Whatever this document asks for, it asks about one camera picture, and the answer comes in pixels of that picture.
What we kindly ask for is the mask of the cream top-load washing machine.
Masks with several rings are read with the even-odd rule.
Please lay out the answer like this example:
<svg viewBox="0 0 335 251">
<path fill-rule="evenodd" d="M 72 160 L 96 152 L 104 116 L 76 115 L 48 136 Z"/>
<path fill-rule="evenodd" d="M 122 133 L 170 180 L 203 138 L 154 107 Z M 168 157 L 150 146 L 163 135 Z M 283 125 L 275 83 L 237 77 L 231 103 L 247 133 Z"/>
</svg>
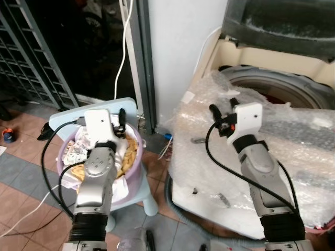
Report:
<svg viewBox="0 0 335 251">
<path fill-rule="evenodd" d="M 258 139 L 286 167 L 307 230 L 325 232 L 335 219 L 335 63 L 244 46 L 220 34 L 204 41 L 191 84 L 170 119 L 173 203 L 242 236 L 263 238 L 249 185 L 231 174 L 241 170 L 237 152 L 217 131 L 209 149 L 204 146 L 214 121 L 210 105 L 228 114 L 231 98 L 258 102 Z"/>
</svg>

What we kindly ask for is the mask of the grey washing machine lid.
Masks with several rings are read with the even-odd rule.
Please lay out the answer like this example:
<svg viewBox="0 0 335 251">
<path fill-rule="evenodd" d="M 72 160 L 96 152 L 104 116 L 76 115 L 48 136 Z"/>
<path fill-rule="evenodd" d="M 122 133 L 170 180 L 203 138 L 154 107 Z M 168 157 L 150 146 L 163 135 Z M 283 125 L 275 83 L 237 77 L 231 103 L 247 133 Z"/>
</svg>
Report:
<svg viewBox="0 0 335 251">
<path fill-rule="evenodd" d="M 228 0 L 222 30 L 244 42 L 335 41 L 335 0 Z"/>
</svg>

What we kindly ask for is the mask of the yellow orange garment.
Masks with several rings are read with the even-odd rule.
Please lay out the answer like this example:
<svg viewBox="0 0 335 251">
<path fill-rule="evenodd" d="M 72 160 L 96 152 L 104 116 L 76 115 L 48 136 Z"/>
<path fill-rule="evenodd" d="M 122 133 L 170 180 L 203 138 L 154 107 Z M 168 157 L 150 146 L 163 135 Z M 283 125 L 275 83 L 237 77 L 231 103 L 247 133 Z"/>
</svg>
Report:
<svg viewBox="0 0 335 251">
<path fill-rule="evenodd" d="M 129 172 L 132 169 L 132 166 L 134 165 L 134 162 L 137 158 L 137 149 L 138 149 L 138 143 L 136 140 L 130 138 L 126 139 L 128 146 L 127 150 L 124 154 L 124 160 L 122 160 L 122 165 L 120 166 L 120 170 L 117 172 L 117 179 L 124 176 L 127 172 Z M 74 175 L 79 181 L 83 181 L 84 179 L 84 165 L 79 164 L 72 169 L 69 170 L 70 174 Z"/>
</svg>

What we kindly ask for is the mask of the purple plastic laundry basket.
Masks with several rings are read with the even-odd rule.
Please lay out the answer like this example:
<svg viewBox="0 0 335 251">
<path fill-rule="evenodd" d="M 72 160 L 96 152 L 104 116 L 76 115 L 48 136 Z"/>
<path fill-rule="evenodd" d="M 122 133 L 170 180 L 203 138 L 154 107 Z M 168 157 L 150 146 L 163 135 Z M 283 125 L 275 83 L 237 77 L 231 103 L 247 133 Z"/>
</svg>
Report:
<svg viewBox="0 0 335 251">
<path fill-rule="evenodd" d="M 64 168 L 74 163 L 86 160 L 86 151 L 93 148 L 90 136 L 85 127 L 76 125 L 73 132 L 64 140 L 57 157 L 57 170 L 62 172 Z M 120 208 L 122 204 L 134 203 L 140 194 L 143 180 L 146 179 L 141 157 L 143 148 L 140 146 L 142 138 L 136 127 L 125 125 L 125 139 L 127 150 L 124 152 L 122 165 L 117 167 L 119 173 L 113 184 L 113 208 Z"/>
</svg>

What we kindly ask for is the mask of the white patterned garment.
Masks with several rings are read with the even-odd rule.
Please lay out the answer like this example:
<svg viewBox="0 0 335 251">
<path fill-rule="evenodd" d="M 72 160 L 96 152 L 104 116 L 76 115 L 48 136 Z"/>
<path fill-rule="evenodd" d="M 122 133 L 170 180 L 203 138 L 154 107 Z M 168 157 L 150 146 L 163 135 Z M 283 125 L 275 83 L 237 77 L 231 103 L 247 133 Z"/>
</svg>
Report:
<svg viewBox="0 0 335 251">
<path fill-rule="evenodd" d="M 96 141 L 88 133 L 86 127 L 80 127 L 75 133 L 75 137 L 65 146 L 62 162 L 64 166 L 72 165 L 85 161 L 88 158 L 88 152 L 93 150 Z"/>
</svg>

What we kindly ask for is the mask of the light blue plastic stool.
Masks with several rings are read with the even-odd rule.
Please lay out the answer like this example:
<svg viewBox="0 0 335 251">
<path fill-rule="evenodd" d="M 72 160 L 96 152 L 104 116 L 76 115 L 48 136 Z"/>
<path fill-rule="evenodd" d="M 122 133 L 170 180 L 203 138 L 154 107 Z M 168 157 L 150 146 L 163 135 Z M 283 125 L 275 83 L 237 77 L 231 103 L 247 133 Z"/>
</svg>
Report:
<svg viewBox="0 0 335 251">
<path fill-rule="evenodd" d="M 130 206 L 132 204 L 142 202 L 144 205 L 144 212 L 148 216 L 154 216 L 158 213 L 158 205 L 152 196 L 149 187 L 146 168 L 142 163 L 142 156 L 144 153 L 143 139 L 141 134 L 137 131 L 137 104 L 132 98 L 120 98 L 99 102 L 97 104 L 86 105 L 84 107 L 77 107 L 49 117 L 49 125 L 52 129 L 57 129 L 61 124 L 65 124 L 70 120 L 79 119 L 84 116 L 84 112 L 90 109 L 107 109 L 111 115 L 117 114 L 120 109 L 126 112 L 126 134 L 128 137 L 136 140 L 138 143 L 137 158 L 132 166 L 132 169 L 127 172 L 124 177 L 128 186 L 128 194 L 123 199 L 111 203 L 111 211 L 120 210 L 121 208 Z"/>
</svg>

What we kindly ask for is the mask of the black floor item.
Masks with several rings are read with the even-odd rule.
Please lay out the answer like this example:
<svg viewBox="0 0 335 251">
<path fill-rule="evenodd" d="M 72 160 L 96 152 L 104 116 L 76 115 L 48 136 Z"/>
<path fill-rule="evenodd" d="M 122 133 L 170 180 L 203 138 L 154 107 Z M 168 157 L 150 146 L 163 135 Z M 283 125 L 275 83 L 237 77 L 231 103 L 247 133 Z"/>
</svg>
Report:
<svg viewBox="0 0 335 251">
<path fill-rule="evenodd" d="M 38 141 L 46 141 L 53 136 L 53 129 L 48 123 L 45 123 L 40 130 L 40 134 L 37 137 Z"/>
</svg>

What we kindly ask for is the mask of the clear bubble wrap sheet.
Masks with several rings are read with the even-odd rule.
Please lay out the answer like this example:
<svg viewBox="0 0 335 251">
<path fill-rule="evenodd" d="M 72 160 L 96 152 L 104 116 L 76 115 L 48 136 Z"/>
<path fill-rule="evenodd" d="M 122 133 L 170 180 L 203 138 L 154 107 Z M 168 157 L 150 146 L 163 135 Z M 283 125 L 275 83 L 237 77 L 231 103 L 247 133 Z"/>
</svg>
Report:
<svg viewBox="0 0 335 251">
<path fill-rule="evenodd" d="M 258 139 L 282 163 L 295 186 L 301 218 L 307 227 L 322 227 L 334 217 L 334 112 L 273 104 L 255 90 L 231 84 L 231 74 L 197 77 L 172 118 L 173 153 L 169 166 L 172 201 L 182 210 L 215 222 L 252 239 L 263 239 L 263 228 L 253 207 L 249 184 L 231 174 L 241 171 L 237 152 L 211 133 L 210 105 L 230 114 L 230 98 L 263 106 Z"/>
</svg>

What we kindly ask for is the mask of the grey metal grille gate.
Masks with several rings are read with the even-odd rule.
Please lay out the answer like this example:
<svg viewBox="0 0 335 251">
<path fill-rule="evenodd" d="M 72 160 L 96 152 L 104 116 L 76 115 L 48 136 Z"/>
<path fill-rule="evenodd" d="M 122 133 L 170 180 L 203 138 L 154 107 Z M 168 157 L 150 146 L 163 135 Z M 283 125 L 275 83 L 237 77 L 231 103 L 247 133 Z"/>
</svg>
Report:
<svg viewBox="0 0 335 251">
<path fill-rule="evenodd" d="M 0 77 L 27 100 L 58 110 L 79 107 L 27 0 L 0 0 Z"/>
</svg>

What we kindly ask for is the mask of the grey robot torso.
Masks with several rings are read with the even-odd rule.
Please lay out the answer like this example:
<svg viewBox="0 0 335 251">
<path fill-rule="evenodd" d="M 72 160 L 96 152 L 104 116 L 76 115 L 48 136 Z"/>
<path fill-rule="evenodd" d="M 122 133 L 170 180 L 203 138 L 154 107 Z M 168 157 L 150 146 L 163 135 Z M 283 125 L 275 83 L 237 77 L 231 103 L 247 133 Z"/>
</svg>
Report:
<svg viewBox="0 0 335 251">
<path fill-rule="evenodd" d="M 247 248 L 265 249 L 263 241 L 251 241 L 234 237 L 212 237 L 204 243 L 196 244 L 196 249 L 187 251 L 245 251 Z M 116 251 L 158 251 L 155 237 L 150 229 L 133 228 L 124 235 L 116 246 Z"/>
</svg>

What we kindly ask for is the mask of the small orange blue floor item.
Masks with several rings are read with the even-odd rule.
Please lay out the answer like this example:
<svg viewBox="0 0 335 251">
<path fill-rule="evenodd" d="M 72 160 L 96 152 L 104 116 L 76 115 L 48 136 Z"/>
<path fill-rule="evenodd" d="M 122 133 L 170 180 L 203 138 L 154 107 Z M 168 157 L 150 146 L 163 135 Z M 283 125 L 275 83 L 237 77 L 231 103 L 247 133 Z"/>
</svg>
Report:
<svg viewBox="0 0 335 251">
<path fill-rule="evenodd" d="M 5 128 L 2 130 L 3 141 L 5 143 L 14 143 L 17 140 L 17 134 L 14 129 Z"/>
</svg>

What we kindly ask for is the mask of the grey door frame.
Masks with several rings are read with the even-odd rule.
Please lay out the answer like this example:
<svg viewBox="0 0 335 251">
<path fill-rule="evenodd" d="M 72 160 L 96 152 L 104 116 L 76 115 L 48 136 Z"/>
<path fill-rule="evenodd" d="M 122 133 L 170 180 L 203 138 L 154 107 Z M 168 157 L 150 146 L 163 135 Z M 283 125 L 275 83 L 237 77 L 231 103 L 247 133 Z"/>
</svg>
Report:
<svg viewBox="0 0 335 251">
<path fill-rule="evenodd" d="M 144 130 L 154 134 L 158 125 L 158 112 L 154 86 L 149 0 L 127 0 L 126 6 L 132 8 L 125 40 L 128 46 L 128 60 L 138 113 L 143 115 Z"/>
</svg>

